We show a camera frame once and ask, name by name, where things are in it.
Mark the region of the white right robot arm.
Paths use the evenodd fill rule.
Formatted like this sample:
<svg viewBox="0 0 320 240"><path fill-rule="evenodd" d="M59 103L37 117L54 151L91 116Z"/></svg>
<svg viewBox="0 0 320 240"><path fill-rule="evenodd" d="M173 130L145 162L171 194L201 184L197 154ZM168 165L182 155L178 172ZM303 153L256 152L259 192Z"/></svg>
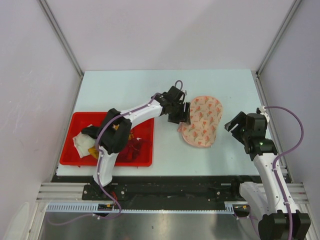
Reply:
<svg viewBox="0 0 320 240"><path fill-rule="evenodd" d="M311 226L308 213L299 210L287 187L278 162L278 150L266 137L269 117L265 112L238 113L224 128L244 146L244 151L258 170L264 190L252 181L230 188L231 196L245 199L251 215L257 219L261 240L303 240Z"/></svg>

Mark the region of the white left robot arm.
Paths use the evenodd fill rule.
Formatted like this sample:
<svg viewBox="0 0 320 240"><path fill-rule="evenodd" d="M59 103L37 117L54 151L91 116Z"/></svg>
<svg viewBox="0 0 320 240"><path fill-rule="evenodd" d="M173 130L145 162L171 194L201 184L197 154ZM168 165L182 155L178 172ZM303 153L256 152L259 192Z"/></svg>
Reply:
<svg viewBox="0 0 320 240"><path fill-rule="evenodd" d="M95 148L98 151L96 173L97 183L93 194L100 200L110 196L112 172L119 153L126 147L133 128L147 120L167 115L167 121L174 124L190 124L191 103L185 101L186 91L171 86L167 92L155 93L149 101L128 110L111 108L98 130Z"/></svg>

